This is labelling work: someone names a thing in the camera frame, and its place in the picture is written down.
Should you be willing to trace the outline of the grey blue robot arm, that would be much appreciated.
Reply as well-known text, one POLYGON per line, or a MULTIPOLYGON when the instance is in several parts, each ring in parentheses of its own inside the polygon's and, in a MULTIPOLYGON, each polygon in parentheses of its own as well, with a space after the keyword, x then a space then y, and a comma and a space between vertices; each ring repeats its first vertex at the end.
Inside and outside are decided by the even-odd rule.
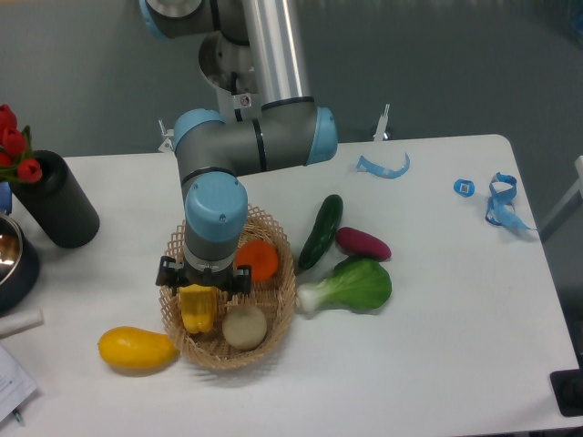
POLYGON ((310 165, 334 157, 338 135, 330 109, 310 91, 293 1, 143 1, 150 31, 171 39, 204 35, 208 80, 226 91, 220 111, 193 109, 170 138, 185 211, 183 258, 160 260, 156 282, 172 289, 214 286, 251 290, 251 269, 235 253, 248 216, 245 175, 310 165))

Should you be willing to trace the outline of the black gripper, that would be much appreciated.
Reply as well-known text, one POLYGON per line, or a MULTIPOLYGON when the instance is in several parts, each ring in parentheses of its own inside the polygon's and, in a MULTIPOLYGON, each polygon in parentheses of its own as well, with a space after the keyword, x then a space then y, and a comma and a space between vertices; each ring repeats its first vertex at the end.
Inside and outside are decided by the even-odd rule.
POLYGON ((251 267, 236 268, 231 263, 225 269, 215 270, 209 266, 196 269, 187 261, 178 262, 170 256, 162 256, 155 283, 159 287, 169 287, 172 296, 179 294, 180 287, 197 284, 216 287, 233 299, 240 294, 251 294, 251 267))

